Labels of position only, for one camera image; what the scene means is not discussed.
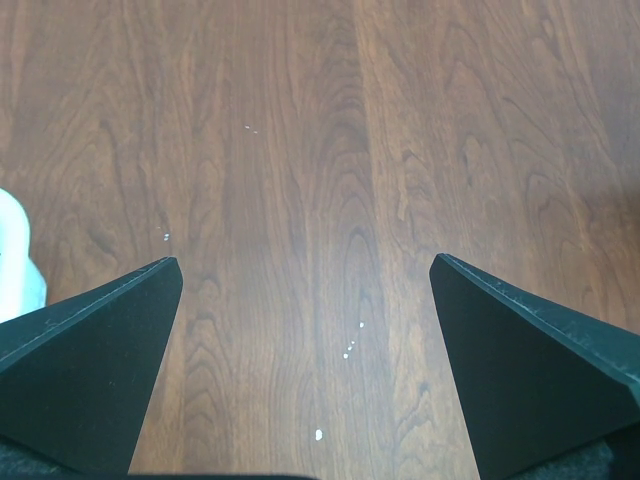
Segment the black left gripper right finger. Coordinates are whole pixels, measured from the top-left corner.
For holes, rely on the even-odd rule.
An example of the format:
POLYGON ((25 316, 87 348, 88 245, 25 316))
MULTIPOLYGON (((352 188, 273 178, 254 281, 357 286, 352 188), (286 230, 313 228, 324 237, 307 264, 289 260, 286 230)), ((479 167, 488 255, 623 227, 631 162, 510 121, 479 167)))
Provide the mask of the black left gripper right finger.
POLYGON ((638 477, 636 333, 449 254, 429 275, 482 478, 638 477))

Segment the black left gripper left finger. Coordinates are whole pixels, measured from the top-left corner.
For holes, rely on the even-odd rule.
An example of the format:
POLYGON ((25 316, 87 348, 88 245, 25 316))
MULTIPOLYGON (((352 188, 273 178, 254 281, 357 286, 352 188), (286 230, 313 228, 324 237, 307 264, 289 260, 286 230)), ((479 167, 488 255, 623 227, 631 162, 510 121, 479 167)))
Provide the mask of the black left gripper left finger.
POLYGON ((2 474, 128 473, 182 287, 165 257, 2 323, 2 474))

